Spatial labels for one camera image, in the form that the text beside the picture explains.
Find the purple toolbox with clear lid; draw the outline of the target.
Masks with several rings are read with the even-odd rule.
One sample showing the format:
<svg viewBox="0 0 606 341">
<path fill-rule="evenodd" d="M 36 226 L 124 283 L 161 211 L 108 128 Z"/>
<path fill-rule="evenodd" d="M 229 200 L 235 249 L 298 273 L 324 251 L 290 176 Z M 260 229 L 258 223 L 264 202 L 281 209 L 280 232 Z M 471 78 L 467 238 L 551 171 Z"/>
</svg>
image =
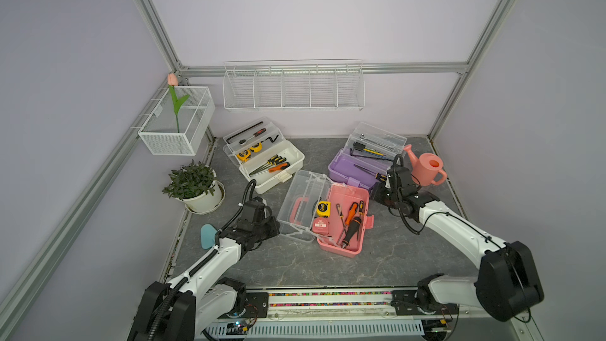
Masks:
<svg viewBox="0 0 606 341">
<path fill-rule="evenodd" d="M 385 157 L 392 159 L 392 161 L 362 159 L 350 156 L 349 149 L 353 148 L 354 142 L 360 142 L 366 145 L 366 148 L 383 153 Z M 358 170 L 354 165 L 357 164 L 387 176 L 393 159 L 403 151 L 406 144 L 407 138 L 404 136 L 393 134 L 369 123 L 360 122 L 348 137 L 344 147 L 339 150 L 329 164 L 329 178 L 337 183 L 371 191 L 379 181 L 375 180 L 371 175 Z"/>
</svg>

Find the pink toolbox with clear lid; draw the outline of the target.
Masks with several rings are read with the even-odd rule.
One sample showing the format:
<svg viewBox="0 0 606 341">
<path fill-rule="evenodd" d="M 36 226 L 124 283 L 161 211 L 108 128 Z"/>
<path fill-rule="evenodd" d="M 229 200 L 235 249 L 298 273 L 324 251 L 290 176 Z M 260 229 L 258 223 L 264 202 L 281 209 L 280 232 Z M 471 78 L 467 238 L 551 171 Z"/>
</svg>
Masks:
<svg viewBox="0 0 606 341">
<path fill-rule="evenodd" d="M 279 232 L 295 241 L 317 242 L 324 251 L 353 258 L 361 253 L 365 234 L 373 228 L 369 202 L 366 189 L 300 170 L 279 211 Z"/>
</svg>

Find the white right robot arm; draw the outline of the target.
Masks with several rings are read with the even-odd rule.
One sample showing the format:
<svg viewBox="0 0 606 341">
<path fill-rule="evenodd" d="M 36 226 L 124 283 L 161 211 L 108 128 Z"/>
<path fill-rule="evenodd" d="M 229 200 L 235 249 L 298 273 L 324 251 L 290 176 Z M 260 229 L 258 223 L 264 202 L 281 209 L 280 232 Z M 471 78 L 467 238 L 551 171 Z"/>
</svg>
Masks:
<svg viewBox="0 0 606 341">
<path fill-rule="evenodd" d="M 383 202 L 397 211 L 408 231 L 420 235 L 433 230 L 478 270 L 476 276 L 437 273 L 420 280 L 413 301 L 421 312 L 433 314 L 448 304 L 470 306 L 506 322 L 530 314 L 544 301 L 533 254 L 524 243 L 495 237 L 453 212 L 436 195 L 421 192 L 406 167 L 388 170 L 386 191 Z"/>
</svg>

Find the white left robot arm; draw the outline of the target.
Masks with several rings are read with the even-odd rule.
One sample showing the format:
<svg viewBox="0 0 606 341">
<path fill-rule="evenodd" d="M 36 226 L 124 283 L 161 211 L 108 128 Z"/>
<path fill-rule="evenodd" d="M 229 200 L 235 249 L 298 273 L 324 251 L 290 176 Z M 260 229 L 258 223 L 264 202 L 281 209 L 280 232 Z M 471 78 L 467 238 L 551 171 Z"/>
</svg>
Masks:
<svg viewBox="0 0 606 341">
<path fill-rule="evenodd" d="M 233 224 L 219 230 L 215 245 L 169 282 L 152 283 L 138 306 L 128 340 L 193 340 L 225 314 L 246 312 L 246 285 L 223 274 L 247 252 L 279 234 L 266 201 L 242 204 Z"/>
</svg>

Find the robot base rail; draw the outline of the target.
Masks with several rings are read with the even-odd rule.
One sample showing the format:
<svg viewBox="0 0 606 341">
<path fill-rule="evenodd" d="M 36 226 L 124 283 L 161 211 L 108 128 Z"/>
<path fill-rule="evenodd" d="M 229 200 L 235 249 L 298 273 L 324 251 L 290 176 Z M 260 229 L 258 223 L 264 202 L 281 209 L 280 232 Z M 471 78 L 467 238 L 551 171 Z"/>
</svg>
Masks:
<svg viewBox="0 0 606 341">
<path fill-rule="evenodd" d="M 506 323 L 447 304 L 423 314 L 412 287 L 250 290 L 242 315 L 211 323 L 199 340 L 541 340 L 533 321 Z"/>
</svg>

